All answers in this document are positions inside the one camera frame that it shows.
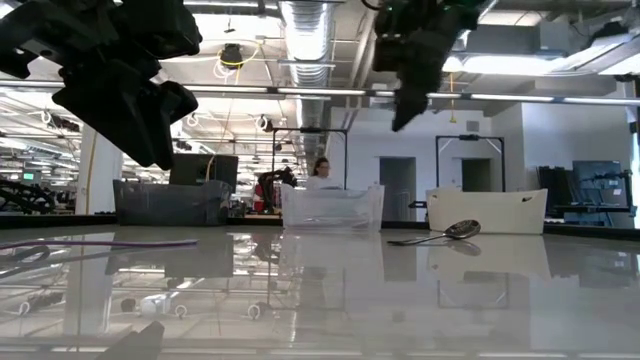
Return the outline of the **clear plastic bin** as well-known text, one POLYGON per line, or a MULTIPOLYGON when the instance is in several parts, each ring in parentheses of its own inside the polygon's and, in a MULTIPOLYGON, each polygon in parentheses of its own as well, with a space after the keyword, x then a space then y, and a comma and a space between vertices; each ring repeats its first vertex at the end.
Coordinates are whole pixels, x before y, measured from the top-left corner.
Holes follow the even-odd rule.
POLYGON ((373 185, 360 191, 298 190, 282 185, 280 193, 285 228, 370 232, 381 229, 384 186, 373 185))

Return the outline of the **black plastic bin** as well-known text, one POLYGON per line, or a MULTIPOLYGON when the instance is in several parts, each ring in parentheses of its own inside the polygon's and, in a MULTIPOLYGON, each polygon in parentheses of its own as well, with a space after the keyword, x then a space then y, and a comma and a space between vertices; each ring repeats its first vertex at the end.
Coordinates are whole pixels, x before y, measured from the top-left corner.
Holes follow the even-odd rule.
POLYGON ((115 213, 121 225, 219 226, 227 221, 232 188, 217 180, 203 185, 113 181, 115 213))

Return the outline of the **long ceiling light strip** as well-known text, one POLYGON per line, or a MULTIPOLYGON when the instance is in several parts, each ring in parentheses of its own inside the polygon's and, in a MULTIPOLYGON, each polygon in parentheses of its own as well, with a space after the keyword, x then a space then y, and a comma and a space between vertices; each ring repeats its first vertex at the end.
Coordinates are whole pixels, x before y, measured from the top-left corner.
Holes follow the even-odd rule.
POLYGON ((372 90, 306 88, 306 87, 258 87, 236 85, 186 85, 186 89, 201 93, 240 93, 240 94, 290 94, 290 95, 329 95, 329 96, 368 96, 372 90))

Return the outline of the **black metal spoon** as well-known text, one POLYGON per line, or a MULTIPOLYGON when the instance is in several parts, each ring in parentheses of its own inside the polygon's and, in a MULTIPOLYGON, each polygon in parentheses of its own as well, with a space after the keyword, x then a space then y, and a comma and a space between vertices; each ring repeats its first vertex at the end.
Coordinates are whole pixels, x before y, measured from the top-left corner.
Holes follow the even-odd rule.
POLYGON ((481 224, 477 220, 461 220, 442 230, 436 236, 409 240, 389 240, 387 244, 392 246, 414 246, 439 239, 461 241, 478 235, 481 229, 481 224))

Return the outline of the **white plastic bin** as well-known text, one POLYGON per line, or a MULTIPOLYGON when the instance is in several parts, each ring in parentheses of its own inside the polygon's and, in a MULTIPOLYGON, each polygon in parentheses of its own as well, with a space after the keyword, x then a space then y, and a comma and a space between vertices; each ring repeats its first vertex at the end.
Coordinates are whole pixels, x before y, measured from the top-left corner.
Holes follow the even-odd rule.
POLYGON ((432 230, 445 230, 462 220, 476 220, 486 234, 543 233, 546 189, 521 192, 462 192, 437 188, 427 193, 427 218, 432 230))

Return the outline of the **silver ventilation duct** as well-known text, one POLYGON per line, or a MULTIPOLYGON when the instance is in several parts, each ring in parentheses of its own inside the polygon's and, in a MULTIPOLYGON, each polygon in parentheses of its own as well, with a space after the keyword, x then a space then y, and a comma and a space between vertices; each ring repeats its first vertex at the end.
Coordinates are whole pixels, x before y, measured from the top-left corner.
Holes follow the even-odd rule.
MULTIPOLYGON (((305 88, 327 87, 330 70, 322 63, 329 60, 335 6, 316 0, 293 0, 280 1, 279 7, 285 23, 288 58, 294 62, 314 63, 290 66, 293 84, 305 88)), ((327 127, 324 110, 324 100, 296 100, 298 126, 327 127)), ((322 153, 322 137, 303 135, 302 138, 305 155, 315 158, 318 153, 322 153)))

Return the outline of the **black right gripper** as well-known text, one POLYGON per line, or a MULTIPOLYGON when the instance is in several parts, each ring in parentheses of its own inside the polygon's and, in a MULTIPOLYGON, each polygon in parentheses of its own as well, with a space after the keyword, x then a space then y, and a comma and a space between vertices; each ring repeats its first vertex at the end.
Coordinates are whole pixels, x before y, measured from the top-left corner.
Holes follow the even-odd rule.
MULTIPOLYGON (((380 0, 372 68, 398 70, 416 63, 443 64, 461 32, 475 30, 480 0, 380 0)), ((440 71, 398 72, 392 131, 426 111, 429 93, 440 88, 440 71)))

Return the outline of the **person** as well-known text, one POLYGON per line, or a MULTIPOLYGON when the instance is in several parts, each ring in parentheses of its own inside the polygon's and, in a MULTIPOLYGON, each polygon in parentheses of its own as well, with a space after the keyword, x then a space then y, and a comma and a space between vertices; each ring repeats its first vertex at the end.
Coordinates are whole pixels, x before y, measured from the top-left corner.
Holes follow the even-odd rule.
POLYGON ((312 174, 306 180, 307 190, 338 190, 344 185, 334 181, 330 176, 330 162, 326 157, 319 157, 312 170, 312 174))

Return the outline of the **black metal stand frame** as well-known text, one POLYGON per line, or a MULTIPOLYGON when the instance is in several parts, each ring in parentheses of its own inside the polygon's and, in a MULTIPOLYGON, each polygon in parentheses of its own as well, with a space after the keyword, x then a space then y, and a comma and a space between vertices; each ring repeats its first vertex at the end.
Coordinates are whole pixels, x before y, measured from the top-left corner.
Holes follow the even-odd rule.
POLYGON ((481 135, 477 135, 477 134, 436 135, 436 137, 435 137, 435 149, 436 149, 436 153, 435 153, 435 166, 436 166, 435 177, 436 177, 436 180, 435 181, 436 181, 436 187, 440 186, 440 168, 441 168, 441 166, 440 166, 440 155, 441 155, 441 152, 446 149, 446 147, 448 146, 448 144, 452 140, 467 141, 467 142, 474 142, 474 141, 477 142, 477 141, 484 140, 491 147, 493 147, 494 150, 496 150, 500 154, 501 191, 502 192, 506 192, 507 191, 507 186, 506 186, 506 153, 505 153, 505 139, 504 139, 504 137, 481 136, 481 135), (446 139, 447 143, 445 145, 441 146, 440 145, 440 141, 442 139, 446 139))

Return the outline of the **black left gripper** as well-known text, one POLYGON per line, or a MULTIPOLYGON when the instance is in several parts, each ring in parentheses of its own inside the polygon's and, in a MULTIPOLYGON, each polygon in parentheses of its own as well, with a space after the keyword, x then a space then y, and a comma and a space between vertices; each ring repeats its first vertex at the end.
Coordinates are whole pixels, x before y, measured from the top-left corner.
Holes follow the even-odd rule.
POLYGON ((144 78, 161 60, 199 53, 202 36, 184 0, 16 1, 0 17, 0 71, 27 78, 29 63, 42 57, 64 78, 87 75, 53 101, 139 165, 171 168, 169 120, 192 114, 198 101, 177 82, 144 78))

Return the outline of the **black round hanging device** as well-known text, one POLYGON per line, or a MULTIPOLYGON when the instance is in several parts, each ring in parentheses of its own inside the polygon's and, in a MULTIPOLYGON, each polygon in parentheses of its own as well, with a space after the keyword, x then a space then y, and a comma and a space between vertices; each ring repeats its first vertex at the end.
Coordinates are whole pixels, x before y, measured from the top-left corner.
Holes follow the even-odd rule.
POLYGON ((237 43, 226 43, 219 55, 221 65, 228 70, 237 70, 243 66, 243 56, 241 45, 237 43))

